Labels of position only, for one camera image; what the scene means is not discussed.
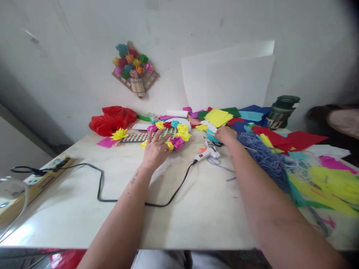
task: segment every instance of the white paper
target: white paper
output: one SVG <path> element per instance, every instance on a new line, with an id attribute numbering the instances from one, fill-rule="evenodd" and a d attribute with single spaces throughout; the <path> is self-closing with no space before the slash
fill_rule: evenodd
<path id="1" fill-rule="evenodd" d="M 205 76 L 205 107 L 263 106 L 275 56 L 211 63 Z"/>
<path id="2" fill-rule="evenodd" d="M 205 69 L 210 63 L 236 61 L 246 58 L 273 55 L 274 40 L 242 44 L 236 47 L 204 53 L 182 59 L 182 75 L 188 104 L 193 111 L 206 109 Z"/>

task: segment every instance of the yellow paper star flower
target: yellow paper star flower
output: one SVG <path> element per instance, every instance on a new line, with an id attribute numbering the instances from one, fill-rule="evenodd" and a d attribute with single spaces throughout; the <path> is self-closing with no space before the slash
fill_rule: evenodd
<path id="1" fill-rule="evenodd" d="M 122 138 L 128 137 L 128 135 L 126 134 L 127 129 L 124 130 L 122 128 L 120 128 L 117 132 L 113 133 L 111 136 L 112 140 L 121 140 Z"/>
<path id="2" fill-rule="evenodd" d="M 164 128 L 164 126 L 163 126 L 163 121 L 156 122 L 155 125 L 157 126 L 157 128 L 158 128 L 159 130 L 161 130 L 161 129 Z"/>

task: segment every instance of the white wall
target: white wall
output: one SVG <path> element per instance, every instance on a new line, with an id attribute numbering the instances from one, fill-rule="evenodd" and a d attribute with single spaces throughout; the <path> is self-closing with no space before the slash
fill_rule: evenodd
<path id="1" fill-rule="evenodd" d="M 75 142 L 105 106 L 144 114 L 186 106 L 181 57 L 275 39 L 266 105 L 300 96 L 289 127 L 304 129 L 309 108 L 335 102 L 353 86 L 348 76 L 357 78 L 347 10 L 337 0 L 2 1 L 0 102 L 50 143 Z M 40 40 L 43 57 L 25 29 Z M 160 74 L 143 100 L 111 76 L 115 45 L 128 40 Z"/>

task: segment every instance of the wall hanging craft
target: wall hanging craft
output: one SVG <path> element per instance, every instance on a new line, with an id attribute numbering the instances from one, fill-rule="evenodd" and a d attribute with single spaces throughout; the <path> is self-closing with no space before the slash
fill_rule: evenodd
<path id="1" fill-rule="evenodd" d="M 148 57 L 138 53 L 130 42 L 118 44 L 120 58 L 113 58 L 116 66 L 112 75 L 125 85 L 135 96 L 142 98 L 158 78 L 158 73 L 148 62 Z"/>

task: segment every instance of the blue paper flower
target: blue paper flower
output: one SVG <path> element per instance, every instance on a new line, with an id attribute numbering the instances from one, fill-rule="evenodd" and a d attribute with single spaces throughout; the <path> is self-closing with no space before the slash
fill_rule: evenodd
<path id="1" fill-rule="evenodd" d="M 125 65 L 124 68 L 128 73 L 130 73 L 130 71 L 132 70 L 132 66 L 131 65 Z"/>
<path id="2" fill-rule="evenodd" d="M 120 54 L 128 54 L 127 45 L 125 44 L 118 44 L 116 46 L 116 49 L 120 52 Z"/>

